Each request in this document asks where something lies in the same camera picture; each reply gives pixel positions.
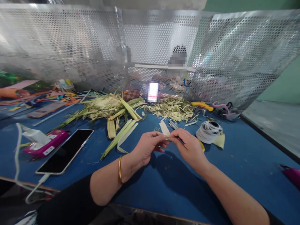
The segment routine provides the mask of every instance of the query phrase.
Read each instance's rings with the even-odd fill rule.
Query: checkered pouch
[[[128,101],[130,101],[130,100],[132,100],[132,99],[135,99],[135,98],[140,97],[140,95],[141,95],[141,91],[138,90],[138,89],[134,89],[134,90],[132,90],[132,91],[129,91],[129,92],[123,94],[123,99],[124,99],[126,102],[128,102]]]

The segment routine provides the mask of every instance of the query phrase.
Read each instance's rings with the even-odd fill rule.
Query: hand
[[[210,167],[211,164],[207,160],[202,151],[200,142],[198,138],[191,135],[188,131],[178,128],[174,130],[170,136],[169,140],[174,142],[177,146],[182,158],[197,172],[200,176],[203,176]]]
[[[165,152],[162,148],[166,148],[170,144],[166,141],[167,138],[167,136],[157,131],[144,133],[131,154],[140,160],[142,166],[145,166],[149,163],[153,151]]]

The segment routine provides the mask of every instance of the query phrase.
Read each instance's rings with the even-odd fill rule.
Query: pink object
[[[294,169],[287,166],[282,166],[284,175],[300,190],[300,169]]]
[[[234,112],[234,113],[229,113],[229,110],[228,110],[228,108],[227,108],[227,105],[225,105],[225,104],[215,105],[215,103],[216,103],[216,102],[214,102],[214,103],[212,104],[213,107],[215,107],[215,108],[223,107],[223,108],[226,110],[227,114],[223,114],[223,115],[225,115],[225,116],[231,116],[231,115],[234,115],[234,114],[235,114],[235,112]]]
[[[69,137],[69,134],[64,130],[53,130],[47,135],[47,137],[51,139],[48,144],[40,146],[37,143],[33,143],[24,149],[23,152],[31,154],[34,157],[44,158],[57,148],[64,140],[66,140],[67,137]]]
[[[29,85],[32,85],[34,83],[38,82],[38,80],[25,80],[21,81],[20,83],[14,84],[12,86],[5,87],[6,89],[22,89]]]

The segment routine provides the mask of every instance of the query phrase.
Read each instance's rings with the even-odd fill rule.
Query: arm
[[[122,157],[124,183],[149,163],[153,151],[164,152],[159,146],[167,147],[166,138],[159,132],[142,135],[135,149]],[[119,158],[61,191],[39,207],[37,224],[89,224],[122,186],[118,169]]]
[[[169,140],[176,144],[183,159],[206,180],[233,224],[270,224],[261,204],[207,160],[196,137],[180,128],[170,134]]]

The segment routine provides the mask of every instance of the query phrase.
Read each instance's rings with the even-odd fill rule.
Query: metal partition
[[[159,78],[162,93],[244,110],[299,53],[300,10],[0,4],[0,69],[79,88],[145,92]]]

